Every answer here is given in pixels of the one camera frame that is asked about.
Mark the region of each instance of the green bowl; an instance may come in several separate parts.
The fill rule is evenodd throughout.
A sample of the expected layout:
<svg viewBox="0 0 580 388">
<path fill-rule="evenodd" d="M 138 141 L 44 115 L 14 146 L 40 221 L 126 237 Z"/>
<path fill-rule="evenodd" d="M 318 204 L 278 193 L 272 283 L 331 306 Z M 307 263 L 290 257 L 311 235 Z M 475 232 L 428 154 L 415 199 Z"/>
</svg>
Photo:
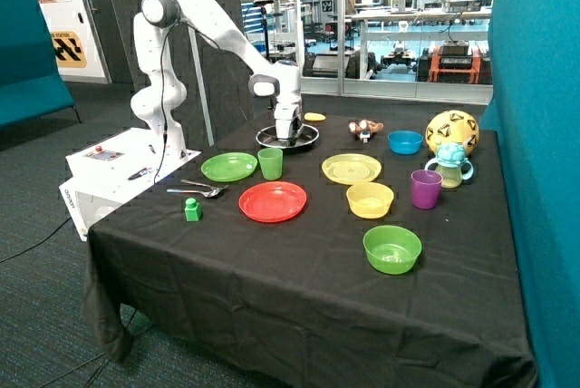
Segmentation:
<svg viewBox="0 0 580 388">
<path fill-rule="evenodd" d="M 392 225 L 369 229 L 362 243 L 371 266 L 389 275 L 411 270 L 421 253 L 421 241 L 415 234 Z"/>
</svg>

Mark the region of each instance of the teal couch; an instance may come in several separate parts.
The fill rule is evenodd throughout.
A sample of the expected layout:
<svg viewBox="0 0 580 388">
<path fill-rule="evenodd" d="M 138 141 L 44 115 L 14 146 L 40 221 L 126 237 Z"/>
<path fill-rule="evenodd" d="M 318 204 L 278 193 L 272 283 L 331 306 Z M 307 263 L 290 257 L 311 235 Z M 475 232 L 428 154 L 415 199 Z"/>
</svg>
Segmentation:
<svg viewBox="0 0 580 388">
<path fill-rule="evenodd" d="M 0 0 L 0 129 L 73 107 L 37 0 Z"/>
<path fill-rule="evenodd" d="M 494 0 L 498 131 L 539 387 L 580 386 L 580 9 L 577 0 Z"/>
</svg>

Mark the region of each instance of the label sticker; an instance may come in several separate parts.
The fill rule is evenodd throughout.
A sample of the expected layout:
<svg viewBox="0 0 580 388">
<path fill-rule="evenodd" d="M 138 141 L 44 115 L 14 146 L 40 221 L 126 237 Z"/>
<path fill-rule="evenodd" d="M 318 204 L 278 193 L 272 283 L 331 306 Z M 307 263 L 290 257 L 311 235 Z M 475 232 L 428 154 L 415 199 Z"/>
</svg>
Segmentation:
<svg viewBox="0 0 580 388">
<path fill-rule="evenodd" d="M 81 39 L 75 32 L 54 32 L 54 55 L 59 68 L 85 68 L 87 59 L 82 51 Z"/>
</svg>

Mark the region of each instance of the black plate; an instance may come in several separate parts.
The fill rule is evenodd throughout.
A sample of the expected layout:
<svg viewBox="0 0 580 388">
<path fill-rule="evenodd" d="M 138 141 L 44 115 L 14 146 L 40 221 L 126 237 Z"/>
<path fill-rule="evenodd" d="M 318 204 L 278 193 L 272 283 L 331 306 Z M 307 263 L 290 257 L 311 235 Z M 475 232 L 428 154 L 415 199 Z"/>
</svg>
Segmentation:
<svg viewBox="0 0 580 388">
<path fill-rule="evenodd" d="M 303 124 L 302 133 L 291 145 L 283 145 L 276 137 L 276 127 L 273 125 L 271 127 L 264 128 L 256 135 L 256 141 L 266 147 L 266 148 L 280 148 L 287 153 L 302 152 L 304 150 L 311 149 L 320 133 L 315 127 Z"/>
</svg>

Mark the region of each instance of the sippy cup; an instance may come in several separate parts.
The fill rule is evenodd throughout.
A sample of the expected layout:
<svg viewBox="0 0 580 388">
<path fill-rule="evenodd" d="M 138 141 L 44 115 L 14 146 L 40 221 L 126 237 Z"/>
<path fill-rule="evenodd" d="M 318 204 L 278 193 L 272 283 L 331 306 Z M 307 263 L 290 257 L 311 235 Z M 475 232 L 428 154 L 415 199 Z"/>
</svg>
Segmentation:
<svg viewBox="0 0 580 388">
<path fill-rule="evenodd" d="M 473 165 L 468 160 L 467 152 L 460 143 L 449 142 L 440 145 L 435 158 L 427 162 L 425 169 L 428 169 L 433 163 L 437 163 L 435 171 L 443 177 L 441 186 L 446 189 L 457 187 L 464 179 L 469 179 L 473 175 Z M 461 172 L 461 167 L 464 164 L 469 165 L 469 170 L 466 173 Z"/>
</svg>

